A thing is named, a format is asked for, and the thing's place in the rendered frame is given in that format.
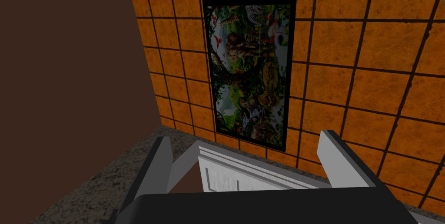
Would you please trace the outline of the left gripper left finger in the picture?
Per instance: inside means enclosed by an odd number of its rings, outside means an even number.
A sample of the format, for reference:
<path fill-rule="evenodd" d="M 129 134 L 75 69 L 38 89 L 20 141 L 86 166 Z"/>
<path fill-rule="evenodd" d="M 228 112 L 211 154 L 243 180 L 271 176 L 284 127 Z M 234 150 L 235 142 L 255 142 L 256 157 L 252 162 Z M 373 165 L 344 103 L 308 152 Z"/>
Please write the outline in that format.
<path fill-rule="evenodd" d="M 122 213 L 138 196 L 167 193 L 172 164 L 173 152 L 170 138 L 157 137 L 131 184 L 119 208 L 119 213 Z"/>

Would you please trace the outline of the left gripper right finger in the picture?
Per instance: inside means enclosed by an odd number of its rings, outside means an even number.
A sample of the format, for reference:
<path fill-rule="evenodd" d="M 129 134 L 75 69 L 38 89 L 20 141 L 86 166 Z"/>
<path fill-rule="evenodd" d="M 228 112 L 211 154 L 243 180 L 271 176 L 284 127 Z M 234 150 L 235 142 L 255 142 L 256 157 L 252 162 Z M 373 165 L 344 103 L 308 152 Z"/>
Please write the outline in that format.
<path fill-rule="evenodd" d="M 363 160 L 333 130 L 320 132 L 317 156 L 334 188 L 384 187 Z"/>

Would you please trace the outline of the white panelled door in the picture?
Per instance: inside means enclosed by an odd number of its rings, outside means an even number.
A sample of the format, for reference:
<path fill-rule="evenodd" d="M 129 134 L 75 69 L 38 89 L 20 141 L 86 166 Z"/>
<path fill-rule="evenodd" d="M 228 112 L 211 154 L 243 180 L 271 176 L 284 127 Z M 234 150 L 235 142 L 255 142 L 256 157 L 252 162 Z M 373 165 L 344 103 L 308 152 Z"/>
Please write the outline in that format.
<path fill-rule="evenodd" d="M 274 161 L 206 140 L 173 145 L 173 162 L 167 191 L 171 191 L 199 165 L 204 192 L 263 191 L 330 188 L 329 182 Z"/>

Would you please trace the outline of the black-framed jungle animal picture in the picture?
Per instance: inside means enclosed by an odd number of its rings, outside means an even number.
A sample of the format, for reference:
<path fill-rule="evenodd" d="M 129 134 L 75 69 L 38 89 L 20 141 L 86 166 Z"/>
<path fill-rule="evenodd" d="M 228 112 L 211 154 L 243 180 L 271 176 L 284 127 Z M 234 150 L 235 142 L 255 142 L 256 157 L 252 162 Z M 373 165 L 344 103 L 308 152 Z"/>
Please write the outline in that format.
<path fill-rule="evenodd" d="M 286 150 L 297 0 L 202 0 L 215 129 Z"/>

